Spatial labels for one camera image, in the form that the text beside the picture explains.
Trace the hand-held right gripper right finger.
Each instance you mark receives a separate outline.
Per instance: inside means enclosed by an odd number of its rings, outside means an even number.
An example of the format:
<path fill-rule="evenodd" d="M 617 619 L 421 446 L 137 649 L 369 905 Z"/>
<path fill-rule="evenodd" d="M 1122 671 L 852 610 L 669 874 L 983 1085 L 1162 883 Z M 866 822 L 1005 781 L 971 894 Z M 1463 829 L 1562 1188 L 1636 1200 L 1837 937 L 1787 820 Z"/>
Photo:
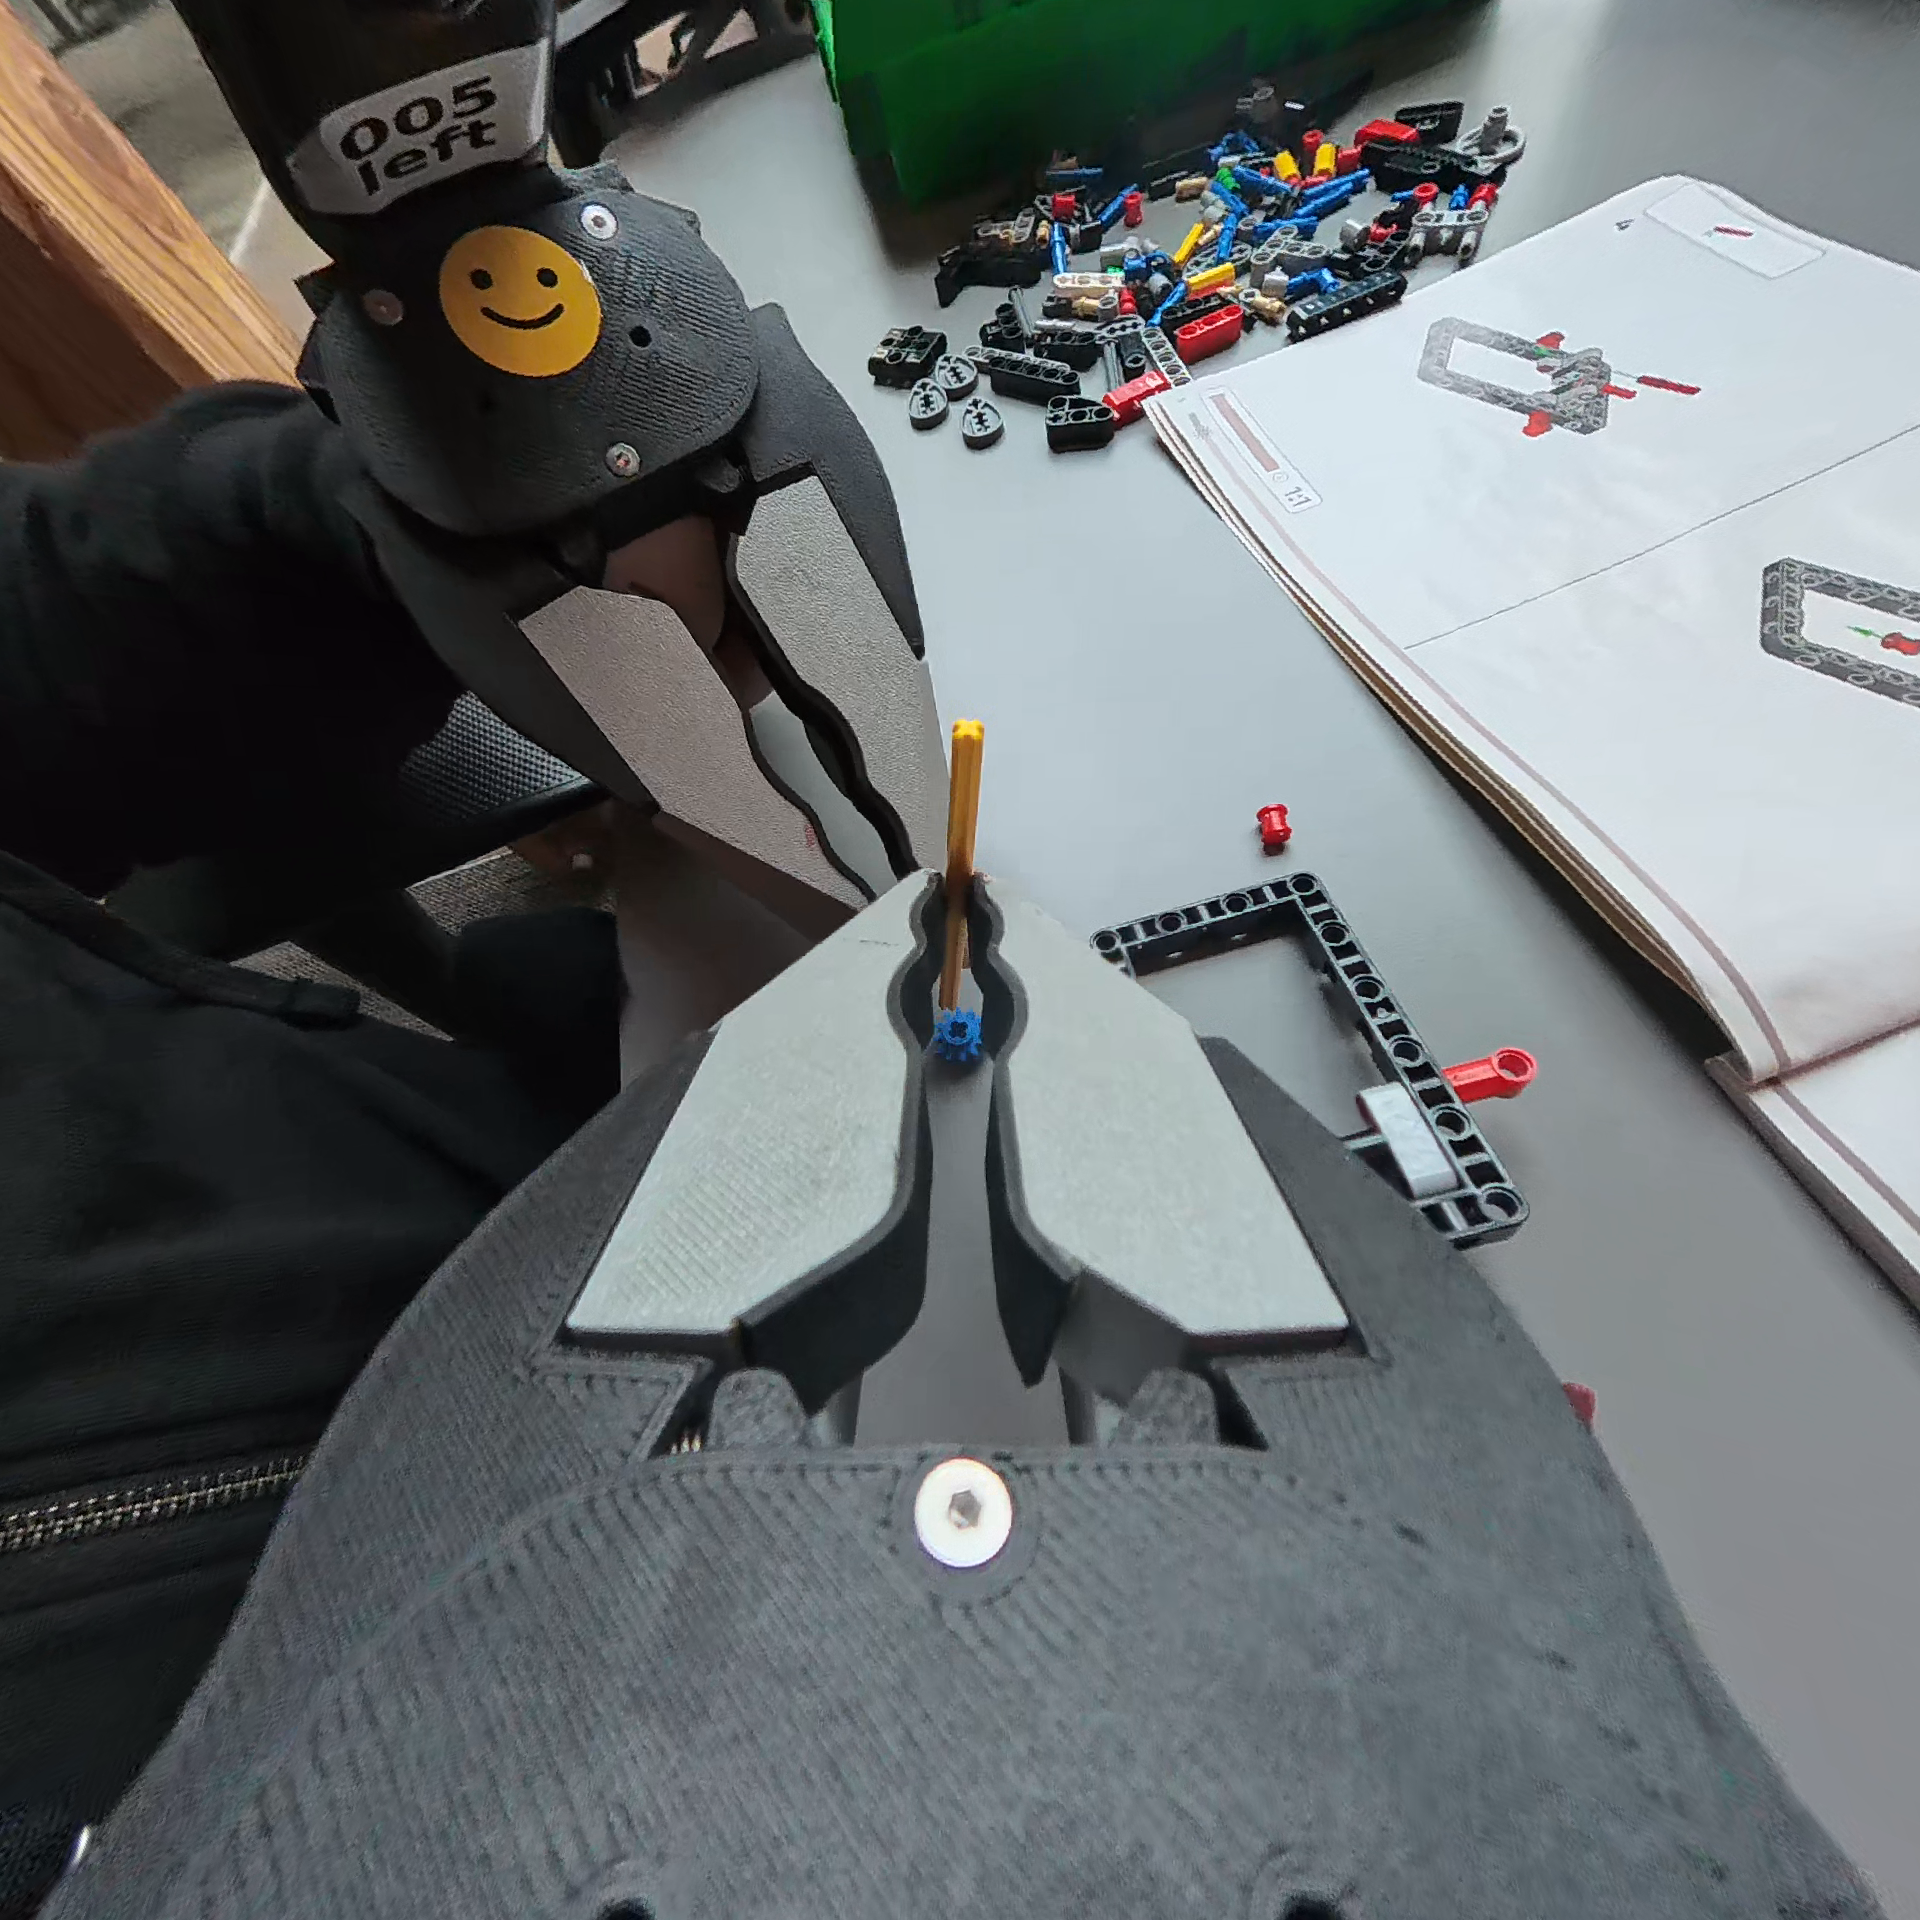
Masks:
<path fill-rule="evenodd" d="M 1347 1371 L 1347 1309 L 1195 1029 L 998 879 L 973 880 L 971 940 L 996 1309 L 1063 1440 L 1100 1443 L 1155 1371 L 1202 1380 L 1229 1432 L 1251 1429 L 1235 1371 Z"/>

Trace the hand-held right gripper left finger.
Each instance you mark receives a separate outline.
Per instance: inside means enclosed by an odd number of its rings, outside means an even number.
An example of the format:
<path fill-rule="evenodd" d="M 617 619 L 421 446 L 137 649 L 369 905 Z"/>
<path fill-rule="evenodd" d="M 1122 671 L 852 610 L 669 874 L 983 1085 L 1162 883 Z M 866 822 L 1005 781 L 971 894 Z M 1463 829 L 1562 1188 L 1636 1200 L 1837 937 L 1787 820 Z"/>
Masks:
<path fill-rule="evenodd" d="M 564 1314 L 591 1353 L 779 1374 L 820 1413 L 923 1307 L 939 879 L 713 1026 Z"/>

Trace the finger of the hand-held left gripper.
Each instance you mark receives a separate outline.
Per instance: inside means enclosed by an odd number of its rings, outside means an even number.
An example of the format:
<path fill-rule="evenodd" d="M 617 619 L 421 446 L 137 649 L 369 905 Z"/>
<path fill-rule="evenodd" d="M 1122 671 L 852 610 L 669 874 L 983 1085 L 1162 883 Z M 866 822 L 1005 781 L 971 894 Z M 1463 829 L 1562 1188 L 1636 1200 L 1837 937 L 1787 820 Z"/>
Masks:
<path fill-rule="evenodd" d="M 934 869 L 948 746 L 934 686 L 826 487 L 755 504 L 730 543 L 730 598 L 779 718 L 756 718 L 779 781 L 817 812 L 828 856 L 866 883 Z"/>
<path fill-rule="evenodd" d="M 657 829 L 777 914 L 873 905 L 765 765 L 684 619 L 654 598 L 572 586 L 518 622 L 587 729 L 657 804 Z"/>

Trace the yellow lego axle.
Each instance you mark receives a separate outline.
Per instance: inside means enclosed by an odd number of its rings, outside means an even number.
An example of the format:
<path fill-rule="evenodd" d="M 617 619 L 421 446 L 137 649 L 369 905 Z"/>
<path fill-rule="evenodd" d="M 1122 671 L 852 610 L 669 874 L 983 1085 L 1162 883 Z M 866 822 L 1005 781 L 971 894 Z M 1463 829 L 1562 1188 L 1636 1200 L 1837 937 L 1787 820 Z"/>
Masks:
<path fill-rule="evenodd" d="M 948 846 L 944 846 L 944 965 L 939 965 L 939 1014 L 960 1001 L 967 972 L 967 914 L 976 871 L 976 820 L 980 820 L 980 773 L 985 753 L 985 729 L 976 718 L 952 721 L 949 730 L 949 781 L 948 781 Z"/>

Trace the black lego frame assembly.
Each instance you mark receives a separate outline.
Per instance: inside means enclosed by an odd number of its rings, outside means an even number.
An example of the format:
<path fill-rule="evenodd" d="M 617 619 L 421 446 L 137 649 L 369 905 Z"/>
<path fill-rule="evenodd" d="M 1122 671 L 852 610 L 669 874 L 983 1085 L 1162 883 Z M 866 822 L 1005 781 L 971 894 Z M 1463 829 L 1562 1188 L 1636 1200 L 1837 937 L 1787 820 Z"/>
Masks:
<path fill-rule="evenodd" d="M 1121 972 L 1148 980 L 1270 940 L 1298 945 L 1370 1066 L 1370 1085 L 1355 1093 L 1359 1128 L 1341 1139 L 1347 1157 L 1458 1250 L 1517 1233 L 1527 1200 L 1473 1111 L 1520 1098 L 1537 1076 L 1534 1054 L 1502 1046 L 1444 1065 L 1315 874 L 1254 880 L 1131 918 L 1091 932 L 1091 949 Z"/>

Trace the person's left forearm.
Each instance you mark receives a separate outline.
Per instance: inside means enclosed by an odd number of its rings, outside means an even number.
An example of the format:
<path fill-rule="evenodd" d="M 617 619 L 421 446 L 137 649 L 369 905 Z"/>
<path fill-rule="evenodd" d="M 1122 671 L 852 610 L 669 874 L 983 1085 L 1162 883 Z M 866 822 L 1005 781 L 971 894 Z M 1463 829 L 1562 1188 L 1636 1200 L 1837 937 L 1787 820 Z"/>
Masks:
<path fill-rule="evenodd" d="M 2 462 L 2 851 L 84 896 L 389 781 L 461 690 L 296 388 L 224 381 Z"/>

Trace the pile of loose lego pieces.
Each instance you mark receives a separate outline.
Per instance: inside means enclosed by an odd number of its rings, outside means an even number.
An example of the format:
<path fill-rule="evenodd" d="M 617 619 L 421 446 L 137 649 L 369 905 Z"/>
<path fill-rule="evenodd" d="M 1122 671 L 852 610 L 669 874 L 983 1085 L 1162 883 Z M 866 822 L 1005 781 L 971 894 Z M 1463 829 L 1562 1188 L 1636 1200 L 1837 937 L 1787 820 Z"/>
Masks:
<path fill-rule="evenodd" d="M 1259 328 L 1320 340 L 1404 299 L 1430 259 L 1466 268 L 1525 129 L 1494 104 L 1399 104 L 1347 136 L 1259 83 L 1229 127 L 1155 172 L 1052 164 L 1019 206 L 937 255 L 934 299 L 998 303 L 973 340 L 899 324 L 869 379 L 914 431 L 952 423 L 971 449 L 1034 409 L 1052 455 L 1104 449 L 1153 397 Z"/>

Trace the lego instruction booklet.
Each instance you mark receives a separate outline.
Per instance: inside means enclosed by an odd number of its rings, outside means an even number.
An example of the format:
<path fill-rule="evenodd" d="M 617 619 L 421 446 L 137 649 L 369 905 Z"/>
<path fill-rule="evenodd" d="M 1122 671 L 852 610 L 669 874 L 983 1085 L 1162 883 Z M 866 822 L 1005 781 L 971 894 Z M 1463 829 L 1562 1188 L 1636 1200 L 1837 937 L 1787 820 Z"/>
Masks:
<path fill-rule="evenodd" d="M 1650 180 L 1148 397 L 1918 1296 L 1918 272 Z"/>

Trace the person's left hand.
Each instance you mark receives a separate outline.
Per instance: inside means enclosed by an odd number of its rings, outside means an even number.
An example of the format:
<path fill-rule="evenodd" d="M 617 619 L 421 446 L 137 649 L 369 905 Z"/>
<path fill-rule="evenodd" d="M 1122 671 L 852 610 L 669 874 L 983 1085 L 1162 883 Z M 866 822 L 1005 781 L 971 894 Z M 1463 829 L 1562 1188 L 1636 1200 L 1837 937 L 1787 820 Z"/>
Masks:
<path fill-rule="evenodd" d="M 599 586 L 675 610 L 742 709 L 767 695 L 770 686 L 736 622 L 722 537 L 707 519 L 683 514 L 614 547 L 603 557 Z"/>

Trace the green storage bin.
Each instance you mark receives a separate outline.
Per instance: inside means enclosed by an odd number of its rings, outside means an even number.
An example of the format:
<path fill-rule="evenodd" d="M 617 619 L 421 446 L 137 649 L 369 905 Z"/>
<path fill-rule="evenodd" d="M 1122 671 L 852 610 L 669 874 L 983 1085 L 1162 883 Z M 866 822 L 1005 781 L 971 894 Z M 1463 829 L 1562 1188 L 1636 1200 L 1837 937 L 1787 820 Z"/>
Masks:
<path fill-rule="evenodd" d="M 1463 2 L 814 2 L 855 164 L 906 206 L 1243 78 L 1294 78 Z"/>

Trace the person's black jacket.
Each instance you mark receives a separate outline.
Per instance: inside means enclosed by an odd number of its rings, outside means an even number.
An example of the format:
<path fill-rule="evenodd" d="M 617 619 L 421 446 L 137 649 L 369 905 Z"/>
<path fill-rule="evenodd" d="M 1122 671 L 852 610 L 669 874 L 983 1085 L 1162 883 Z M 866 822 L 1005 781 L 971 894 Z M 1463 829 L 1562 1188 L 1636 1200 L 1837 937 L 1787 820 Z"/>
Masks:
<path fill-rule="evenodd" d="M 166 1741 L 395 1314 L 617 1087 L 610 914 L 454 972 L 481 1046 L 2 858 L 2 1917 Z"/>

